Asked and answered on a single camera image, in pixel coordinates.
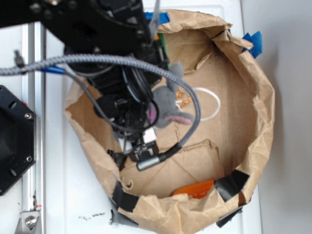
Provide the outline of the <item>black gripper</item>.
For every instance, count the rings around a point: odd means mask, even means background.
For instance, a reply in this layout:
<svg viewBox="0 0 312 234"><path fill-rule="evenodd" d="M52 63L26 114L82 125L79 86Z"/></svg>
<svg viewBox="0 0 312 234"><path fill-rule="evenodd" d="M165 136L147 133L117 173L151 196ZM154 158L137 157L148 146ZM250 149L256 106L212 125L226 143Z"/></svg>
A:
<svg viewBox="0 0 312 234"><path fill-rule="evenodd" d="M157 151L152 126L158 120L158 109L152 88L160 81L160 76L150 72L117 65L94 80L101 94L95 112L109 119L122 153L134 162L147 160Z"/></svg>

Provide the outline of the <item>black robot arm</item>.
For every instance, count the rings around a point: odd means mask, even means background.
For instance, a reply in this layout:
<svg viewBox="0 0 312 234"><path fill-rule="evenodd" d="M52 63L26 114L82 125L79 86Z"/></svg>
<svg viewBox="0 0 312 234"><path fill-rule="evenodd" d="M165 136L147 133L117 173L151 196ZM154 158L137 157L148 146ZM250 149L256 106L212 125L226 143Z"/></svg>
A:
<svg viewBox="0 0 312 234"><path fill-rule="evenodd" d="M157 153L152 126L159 112L152 88L161 76L103 55L138 59L168 68L158 37L159 9L147 19L140 0L3 0L0 25L40 22L65 45L66 63L100 93L96 114L111 124L120 157L141 162Z"/></svg>

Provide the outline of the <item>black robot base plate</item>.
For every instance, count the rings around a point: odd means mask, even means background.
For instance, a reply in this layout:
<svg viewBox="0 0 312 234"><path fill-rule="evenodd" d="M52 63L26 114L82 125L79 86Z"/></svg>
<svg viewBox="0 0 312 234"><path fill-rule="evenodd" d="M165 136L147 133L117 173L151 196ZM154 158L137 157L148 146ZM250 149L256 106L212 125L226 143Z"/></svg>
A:
<svg viewBox="0 0 312 234"><path fill-rule="evenodd" d="M0 86L0 195L5 195L35 162L36 115Z"/></svg>

